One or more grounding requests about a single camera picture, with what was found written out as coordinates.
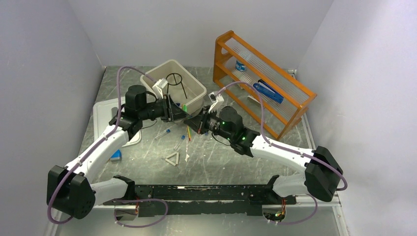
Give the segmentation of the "black wire tripod stand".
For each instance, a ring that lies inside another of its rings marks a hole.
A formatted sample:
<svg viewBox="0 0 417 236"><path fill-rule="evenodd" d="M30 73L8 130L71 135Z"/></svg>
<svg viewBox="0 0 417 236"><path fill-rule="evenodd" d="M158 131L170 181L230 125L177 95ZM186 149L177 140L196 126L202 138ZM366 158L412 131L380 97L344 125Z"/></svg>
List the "black wire tripod stand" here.
<svg viewBox="0 0 417 236"><path fill-rule="evenodd" d="M172 84L172 83L170 83L169 81L168 81L168 79L169 79L169 77L170 76L172 76L172 78L174 79L174 84ZM184 93L184 96L185 96L185 98L188 98L188 96L187 96L187 94L186 94L186 91L185 91L185 87L184 87L184 85L183 85L183 77L179 74L179 73L170 73L170 74L168 74L167 76L166 76L166 80L167 80L167 82L168 82L168 85L167 85L167 93L169 93L169 88L170 88L170 86L178 86L178 85L181 85L181 87L182 87L182 90L183 90L183 93Z"/></svg>

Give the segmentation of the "green plastic spoon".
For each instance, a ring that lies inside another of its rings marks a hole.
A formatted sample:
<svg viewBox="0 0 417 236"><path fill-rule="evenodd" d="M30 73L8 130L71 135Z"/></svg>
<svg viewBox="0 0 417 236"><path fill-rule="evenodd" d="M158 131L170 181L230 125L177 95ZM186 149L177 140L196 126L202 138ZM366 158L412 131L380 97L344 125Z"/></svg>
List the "green plastic spoon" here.
<svg viewBox="0 0 417 236"><path fill-rule="evenodd" d="M187 106L185 104L183 104L182 109L183 109L183 111L186 112L186 118L185 119L188 119L189 114L187 112ZM187 131L188 140L191 142L191 130L190 130L190 127L188 125L186 126L186 131Z"/></svg>

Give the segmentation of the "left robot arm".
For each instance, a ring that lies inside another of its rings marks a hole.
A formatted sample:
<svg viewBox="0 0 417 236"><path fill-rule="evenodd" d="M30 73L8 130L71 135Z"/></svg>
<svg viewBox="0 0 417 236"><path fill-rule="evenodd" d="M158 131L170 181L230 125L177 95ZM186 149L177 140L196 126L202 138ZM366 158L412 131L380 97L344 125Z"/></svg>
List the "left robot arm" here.
<svg viewBox="0 0 417 236"><path fill-rule="evenodd" d="M143 121L159 118L163 122L172 122L188 116L169 95L148 103L149 94L151 92L142 85L130 86L125 103L118 102L118 113L104 133L66 166L54 166L49 171L47 214L51 222L60 223L52 217L52 209L70 218L82 219L94 206L108 201L121 201L125 205L134 202L135 182L129 178L114 176L96 184L91 184L91 181L110 157L143 128Z"/></svg>

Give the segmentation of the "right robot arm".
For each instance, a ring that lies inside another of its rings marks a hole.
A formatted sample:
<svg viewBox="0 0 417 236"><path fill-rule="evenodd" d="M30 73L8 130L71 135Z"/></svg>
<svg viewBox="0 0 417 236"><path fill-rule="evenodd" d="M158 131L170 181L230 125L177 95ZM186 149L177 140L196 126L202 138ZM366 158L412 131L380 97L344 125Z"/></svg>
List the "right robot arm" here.
<svg viewBox="0 0 417 236"><path fill-rule="evenodd" d="M295 175L277 177L266 189L266 199L272 204L298 194L330 202L342 180L343 171L327 148L300 148L266 138L244 126L242 116L230 106L219 113L210 113L208 107L203 107L184 123L196 133L210 131L228 140L230 147L240 155L276 161L295 170Z"/></svg>

